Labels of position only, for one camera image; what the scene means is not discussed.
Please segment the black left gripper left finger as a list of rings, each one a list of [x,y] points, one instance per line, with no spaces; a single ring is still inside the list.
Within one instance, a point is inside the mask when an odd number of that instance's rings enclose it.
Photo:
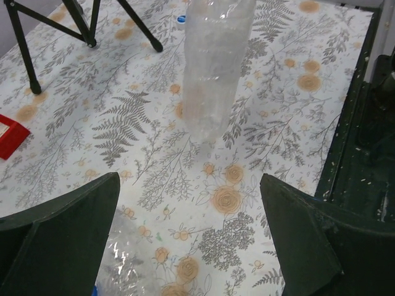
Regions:
[[[1,295],[91,295],[120,194],[107,173],[1,218]]]

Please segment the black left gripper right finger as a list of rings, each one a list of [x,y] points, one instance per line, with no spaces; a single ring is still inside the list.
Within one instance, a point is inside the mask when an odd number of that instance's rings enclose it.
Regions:
[[[264,174],[260,191],[283,295],[394,295],[394,225]]]

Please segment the clear bottle blue cap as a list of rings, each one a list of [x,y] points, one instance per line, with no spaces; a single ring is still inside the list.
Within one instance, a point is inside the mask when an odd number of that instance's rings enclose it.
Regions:
[[[115,211],[92,294],[160,295],[150,259],[138,243],[138,231],[121,210]]]

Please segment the white blue bottle cap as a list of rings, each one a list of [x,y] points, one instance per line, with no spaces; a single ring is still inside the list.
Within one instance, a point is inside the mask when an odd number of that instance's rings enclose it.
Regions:
[[[186,16],[185,15],[179,15],[177,17],[177,27],[179,30],[183,30],[185,27],[186,23]]]

